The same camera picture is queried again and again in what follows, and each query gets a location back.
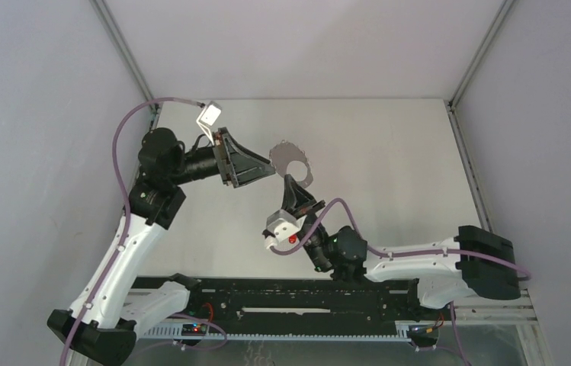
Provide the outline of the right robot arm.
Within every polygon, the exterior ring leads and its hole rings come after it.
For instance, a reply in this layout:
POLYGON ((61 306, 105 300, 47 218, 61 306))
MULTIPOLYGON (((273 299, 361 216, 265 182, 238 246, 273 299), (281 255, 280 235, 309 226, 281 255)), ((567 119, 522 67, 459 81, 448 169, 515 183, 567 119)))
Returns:
POLYGON ((460 298, 520 297, 520 276, 512 242, 476 226, 437 242, 376 248, 358 232, 344 200, 318 201, 291 176, 284 176, 279 210, 266 222, 265 247, 286 256, 303 250, 315 271, 334 281, 383 283, 410 280, 408 314, 424 319, 460 298))

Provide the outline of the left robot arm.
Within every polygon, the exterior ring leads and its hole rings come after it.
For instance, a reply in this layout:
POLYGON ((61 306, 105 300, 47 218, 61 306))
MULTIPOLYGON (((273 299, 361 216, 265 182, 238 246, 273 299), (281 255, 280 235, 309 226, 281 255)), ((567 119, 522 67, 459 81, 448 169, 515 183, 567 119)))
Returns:
POLYGON ((122 365, 136 341, 172 314, 190 318, 202 310, 203 298, 192 290, 196 280, 183 275, 126 301, 141 264, 186 199, 181 186, 219 176, 239 188, 275 173, 268 159, 237 143, 225 127, 211 146, 190 152, 170 129, 158 127, 143 137, 138 160, 140 176, 124 191, 124 215, 98 270, 69 309, 54 310, 47 320, 73 351, 102 365, 122 365))

